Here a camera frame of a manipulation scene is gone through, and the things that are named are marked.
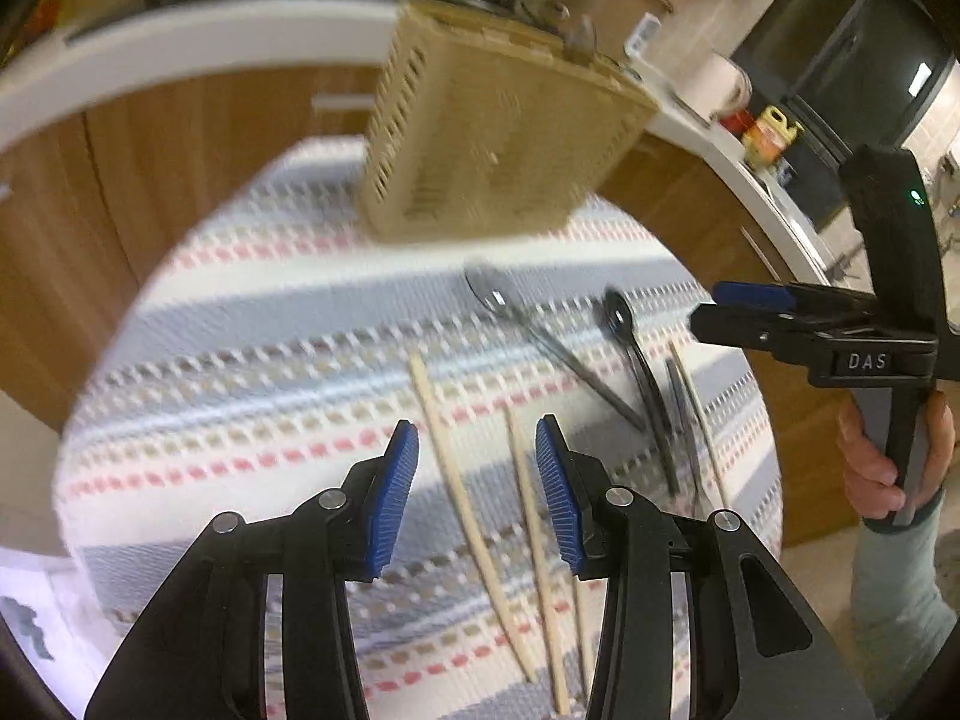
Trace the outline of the person's right hand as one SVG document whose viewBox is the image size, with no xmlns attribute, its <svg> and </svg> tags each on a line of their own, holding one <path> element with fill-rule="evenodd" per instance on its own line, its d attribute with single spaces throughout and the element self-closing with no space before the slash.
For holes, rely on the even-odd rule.
<svg viewBox="0 0 960 720">
<path fill-rule="evenodd" d="M 953 450 L 955 422 L 946 394 L 935 390 L 926 405 L 929 450 L 924 466 L 923 484 L 914 496 L 916 507 L 923 507 L 935 496 L 946 479 Z M 844 458 L 844 491 L 851 507 L 867 520 L 885 520 L 907 504 L 907 495 L 896 484 L 898 472 L 864 434 L 861 411 L 851 395 L 838 413 L 838 447 Z"/>
</svg>

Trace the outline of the grey sleeve forearm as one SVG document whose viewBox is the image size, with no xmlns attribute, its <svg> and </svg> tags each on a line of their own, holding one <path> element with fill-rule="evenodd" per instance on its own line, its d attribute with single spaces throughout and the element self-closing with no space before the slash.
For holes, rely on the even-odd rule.
<svg viewBox="0 0 960 720">
<path fill-rule="evenodd" d="M 878 717 L 907 700 L 957 624 L 935 573 L 942 500 L 936 494 L 908 527 L 859 528 L 851 626 L 857 669 Z"/>
</svg>

